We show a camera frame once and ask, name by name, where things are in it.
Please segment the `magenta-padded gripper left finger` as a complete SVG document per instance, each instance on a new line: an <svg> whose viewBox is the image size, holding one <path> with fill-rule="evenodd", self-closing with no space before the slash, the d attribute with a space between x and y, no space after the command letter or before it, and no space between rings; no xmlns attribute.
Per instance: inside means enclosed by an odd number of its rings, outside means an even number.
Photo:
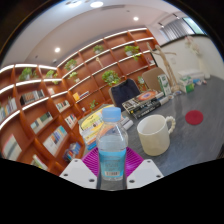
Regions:
<svg viewBox="0 0 224 224"><path fill-rule="evenodd" d="M84 188L98 189L100 187L99 173L98 149L94 148L82 159L73 159L60 177Z"/></svg>

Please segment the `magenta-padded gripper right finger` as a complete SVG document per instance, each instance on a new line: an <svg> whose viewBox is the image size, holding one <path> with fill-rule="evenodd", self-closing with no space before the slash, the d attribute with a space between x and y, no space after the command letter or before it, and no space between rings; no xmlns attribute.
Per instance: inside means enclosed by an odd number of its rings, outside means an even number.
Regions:
<svg viewBox="0 0 224 224"><path fill-rule="evenodd" d="M151 159L143 159L131 148L126 150L125 175L128 189L141 188L163 177Z"/></svg>

